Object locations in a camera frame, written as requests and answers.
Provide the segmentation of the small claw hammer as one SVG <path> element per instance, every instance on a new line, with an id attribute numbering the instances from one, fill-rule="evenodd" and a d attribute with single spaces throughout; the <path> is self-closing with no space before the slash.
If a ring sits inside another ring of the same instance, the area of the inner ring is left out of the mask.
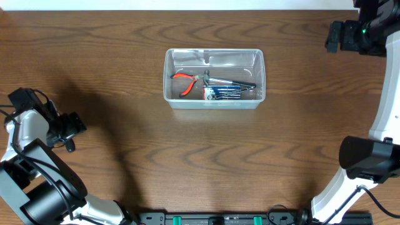
<path id="1" fill-rule="evenodd" d="M 233 81 L 233 80 L 228 80 L 228 79 L 211 77 L 209 70 L 204 71 L 203 82 L 206 85 L 223 84 L 223 85 L 232 85 L 232 86 L 244 86 L 247 88 L 255 88 L 256 87 L 256 84 L 250 83 L 250 82 Z"/>

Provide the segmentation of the silver combination wrench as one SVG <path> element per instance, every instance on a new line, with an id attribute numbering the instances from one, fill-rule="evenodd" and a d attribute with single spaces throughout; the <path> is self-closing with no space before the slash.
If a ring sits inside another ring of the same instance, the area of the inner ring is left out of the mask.
<path id="1" fill-rule="evenodd" d="M 224 97 L 224 96 L 229 96 L 229 95 L 231 95 L 231 94 L 236 94 L 236 93 L 243 93 L 243 92 L 246 92 L 246 91 L 253 91 L 254 90 L 254 88 L 250 88 L 250 87 L 245 87 L 245 88 L 241 88 L 239 91 L 233 91 L 233 92 L 227 92 L 227 93 L 225 93 L 225 94 L 222 94 L 222 95 L 219 95 L 219 96 L 213 96 L 212 98 L 211 98 L 211 100 L 220 100 L 220 98 L 222 98 L 222 97 Z"/>

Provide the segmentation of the clear plastic container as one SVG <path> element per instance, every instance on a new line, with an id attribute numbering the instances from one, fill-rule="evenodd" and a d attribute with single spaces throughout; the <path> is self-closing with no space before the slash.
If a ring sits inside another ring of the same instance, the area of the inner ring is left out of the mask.
<path id="1" fill-rule="evenodd" d="M 203 78 L 186 97 L 173 89 L 171 75 L 203 75 L 213 78 L 254 83 L 253 91 L 241 93 L 240 100 L 203 100 Z M 255 109 L 266 98 L 266 67 L 260 49 L 179 49 L 167 50 L 163 74 L 164 99 L 174 109 Z"/>

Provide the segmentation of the orange black pliers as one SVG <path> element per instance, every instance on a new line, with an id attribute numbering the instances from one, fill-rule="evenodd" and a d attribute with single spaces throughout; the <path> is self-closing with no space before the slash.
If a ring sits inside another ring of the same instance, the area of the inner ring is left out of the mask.
<path id="1" fill-rule="evenodd" d="M 179 93 L 179 97 L 186 97 L 193 89 L 195 84 L 203 78 L 203 75 L 190 75 L 176 73 L 171 75 L 172 88 Z"/>

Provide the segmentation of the black yellow screwdriver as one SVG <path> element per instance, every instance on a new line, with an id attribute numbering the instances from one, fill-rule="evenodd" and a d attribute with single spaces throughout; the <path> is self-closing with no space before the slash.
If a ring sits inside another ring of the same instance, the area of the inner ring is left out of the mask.
<path id="1" fill-rule="evenodd" d="M 65 141 L 64 145 L 69 153 L 72 153 L 76 150 L 76 145 L 72 139 Z"/>

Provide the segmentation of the precision screwdriver set case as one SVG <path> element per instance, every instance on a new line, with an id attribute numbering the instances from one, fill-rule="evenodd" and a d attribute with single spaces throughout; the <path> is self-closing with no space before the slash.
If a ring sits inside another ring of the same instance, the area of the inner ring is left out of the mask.
<path id="1" fill-rule="evenodd" d="M 239 86 L 203 86 L 202 88 L 202 99 L 211 100 L 213 96 L 219 96 L 225 93 L 239 91 L 241 88 Z M 241 94 L 231 94 L 229 96 L 224 96 L 220 100 L 240 100 Z"/>

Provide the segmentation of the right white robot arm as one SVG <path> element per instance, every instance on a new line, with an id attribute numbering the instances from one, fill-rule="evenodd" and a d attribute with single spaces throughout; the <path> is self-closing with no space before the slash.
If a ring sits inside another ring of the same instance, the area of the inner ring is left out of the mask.
<path id="1" fill-rule="evenodd" d="M 328 52 L 353 51 L 386 58 L 386 72 L 375 120 L 366 139 L 347 136 L 339 150 L 339 169 L 296 224 L 341 224 L 348 209 L 367 194 L 386 215 L 371 189 L 399 177 L 399 0 L 357 0 L 356 21 L 334 21 L 325 47 Z"/>

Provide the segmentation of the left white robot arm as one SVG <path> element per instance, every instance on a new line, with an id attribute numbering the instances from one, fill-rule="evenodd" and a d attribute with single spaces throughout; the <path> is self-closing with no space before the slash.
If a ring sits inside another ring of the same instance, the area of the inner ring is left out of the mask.
<path id="1" fill-rule="evenodd" d="M 1 158 L 1 198 L 24 224 L 135 224 L 117 201 L 88 193 L 79 176 L 56 155 L 57 144 L 75 150 L 73 137 L 86 130 L 76 112 L 59 114 L 37 89 L 22 88 L 8 98 L 9 134 Z"/>

